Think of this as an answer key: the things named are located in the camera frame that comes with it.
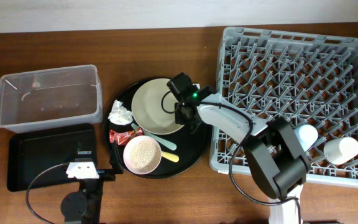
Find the pink bowl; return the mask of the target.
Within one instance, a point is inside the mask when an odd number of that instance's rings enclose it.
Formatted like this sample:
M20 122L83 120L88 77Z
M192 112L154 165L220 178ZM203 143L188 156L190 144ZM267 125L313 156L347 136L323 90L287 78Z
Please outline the pink bowl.
M123 161L129 171L138 175L149 174L160 164L162 150L159 143L148 136L131 139L124 148Z

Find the cream plate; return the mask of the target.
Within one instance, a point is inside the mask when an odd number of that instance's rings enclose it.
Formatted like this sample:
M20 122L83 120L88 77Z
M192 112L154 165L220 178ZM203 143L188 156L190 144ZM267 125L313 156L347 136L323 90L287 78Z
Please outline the cream plate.
M169 91L168 78L156 78L141 84L132 99L131 111L137 124L148 132L168 135L184 127L176 124L175 115L164 112L161 101Z

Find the light blue cup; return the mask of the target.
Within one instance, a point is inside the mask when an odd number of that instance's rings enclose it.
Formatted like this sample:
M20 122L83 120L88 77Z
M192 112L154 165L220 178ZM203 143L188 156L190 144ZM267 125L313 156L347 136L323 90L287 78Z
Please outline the light blue cup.
M304 124L294 129L294 133L304 151L309 150L314 142L318 139L317 129L310 124Z

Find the grey dishwasher rack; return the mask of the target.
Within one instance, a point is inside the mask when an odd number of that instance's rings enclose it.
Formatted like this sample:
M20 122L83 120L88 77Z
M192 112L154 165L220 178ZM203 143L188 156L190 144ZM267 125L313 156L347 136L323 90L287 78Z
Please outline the grey dishwasher rack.
M331 140L358 141L357 38L227 27L216 88L254 116L314 126L308 182L358 188L358 155L335 165L324 154Z

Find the white cup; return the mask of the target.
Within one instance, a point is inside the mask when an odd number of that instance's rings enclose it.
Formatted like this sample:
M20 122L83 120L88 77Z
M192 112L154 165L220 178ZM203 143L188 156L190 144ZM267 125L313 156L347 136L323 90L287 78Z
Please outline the white cup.
M358 141L351 137L331 140L324 145L324 154L330 163L343 164L358 155Z

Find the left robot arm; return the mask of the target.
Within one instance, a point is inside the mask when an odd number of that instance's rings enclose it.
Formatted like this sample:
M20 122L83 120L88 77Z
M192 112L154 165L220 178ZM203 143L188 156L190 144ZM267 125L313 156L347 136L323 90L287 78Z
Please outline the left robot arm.
M78 152L78 157L68 163L66 174L79 182L79 189L62 200L60 210L65 223L99 223L103 187L124 173L119 150L114 142L109 150L110 169L97 169L90 154Z

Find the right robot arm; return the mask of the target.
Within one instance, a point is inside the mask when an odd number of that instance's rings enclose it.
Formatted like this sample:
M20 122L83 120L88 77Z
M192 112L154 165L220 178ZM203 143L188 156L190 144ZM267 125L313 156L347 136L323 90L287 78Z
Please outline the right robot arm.
M302 223L299 194L311 169L304 147L285 118L274 121L251 116L205 86L198 88L184 73L167 83L175 103L178 124L210 124L237 142L233 154L244 151L252 178L269 202L246 195L270 207L270 220Z

